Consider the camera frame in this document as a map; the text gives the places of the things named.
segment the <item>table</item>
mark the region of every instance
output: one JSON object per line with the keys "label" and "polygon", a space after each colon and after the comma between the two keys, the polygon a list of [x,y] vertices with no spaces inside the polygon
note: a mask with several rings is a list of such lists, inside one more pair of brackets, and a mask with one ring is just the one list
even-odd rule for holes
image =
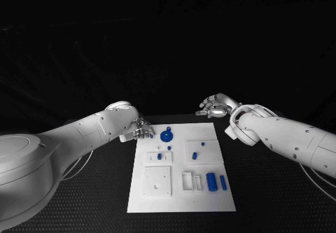
{"label": "table", "polygon": [[61,182],[42,212],[3,233],[336,232],[336,202],[295,161],[262,142],[251,147],[230,138],[228,116],[165,115],[146,120],[152,124],[214,122],[237,212],[129,214],[137,141],[122,143],[117,138],[94,151],[81,173]]}

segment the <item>black background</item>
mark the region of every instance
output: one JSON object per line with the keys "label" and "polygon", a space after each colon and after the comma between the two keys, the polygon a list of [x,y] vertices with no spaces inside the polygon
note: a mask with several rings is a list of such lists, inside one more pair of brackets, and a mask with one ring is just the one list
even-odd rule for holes
{"label": "black background", "polygon": [[187,114],[225,93],[335,132],[334,1],[11,1],[2,130],[41,133],[127,100]]}

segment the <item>white platform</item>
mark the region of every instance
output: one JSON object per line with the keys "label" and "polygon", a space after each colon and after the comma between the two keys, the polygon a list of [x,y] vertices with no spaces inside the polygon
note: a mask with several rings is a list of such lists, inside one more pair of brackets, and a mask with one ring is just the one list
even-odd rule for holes
{"label": "white platform", "polygon": [[[166,130],[168,126],[172,127],[174,140],[166,143],[161,140],[161,133]],[[153,125],[153,127],[158,133],[155,137],[139,140],[137,142],[127,212],[148,213],[236,211],[237,209],[224,163],[211,165],[188,165],[187,141],[217,140],[214,123]],[[149,155],[149,152],[155,152],[155,154],[172,152],[172,165],[169,166],[171,194],[168,197],[158,197],[152,195],[148,197],[143,195],[143,190],[146,189],[146,167],[153,167],[153,165],[146,163],[146,155]],[[184,191],[184,172],[192,173],[194,192]],[[210,192],[208,190],[207,173],[210,172],[215,173],[217,175],[217,192]],[[197,192],[195,175],[201,176],[201,192]],[[221,175],[225,176],[227,181],[228,190],[225,191],[221,187]]]}

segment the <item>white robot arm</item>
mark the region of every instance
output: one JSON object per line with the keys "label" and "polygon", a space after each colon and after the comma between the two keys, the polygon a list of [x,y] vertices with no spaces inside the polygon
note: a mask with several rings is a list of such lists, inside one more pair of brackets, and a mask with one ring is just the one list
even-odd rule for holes
{"label": "white robot arm", "polygon": [[230,113],[225,130],[233,139],[253,146],[262,140],[266,146],[336,178],[336,135],[302,122],[279,117],[260,105],[243,105],[225,94],[208,97],[197,115],[224,117]]}
{"label": "white robot arm", "polygon": [[155,130],[126,101],[41,134],[0,136],[0,231],[44,209],[74,161],[109,143],[150,137]]}

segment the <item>black mesh surface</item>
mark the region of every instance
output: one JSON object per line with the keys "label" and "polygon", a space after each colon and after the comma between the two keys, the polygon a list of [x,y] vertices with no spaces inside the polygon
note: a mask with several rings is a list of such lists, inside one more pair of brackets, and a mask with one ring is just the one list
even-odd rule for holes
{"label": "black mesh surface", "polygon": [[208,119],[191,114],[146,120],[152,124],[215,123],[237,212],[129,214],[137,142],[122,143],[117,138],[94,151],[81,173],[61,182],[42,212],[5,233],[336,232],[336,202],[295,161],[262,142],[251,147],[230,138],[224,132],[228,117]]}

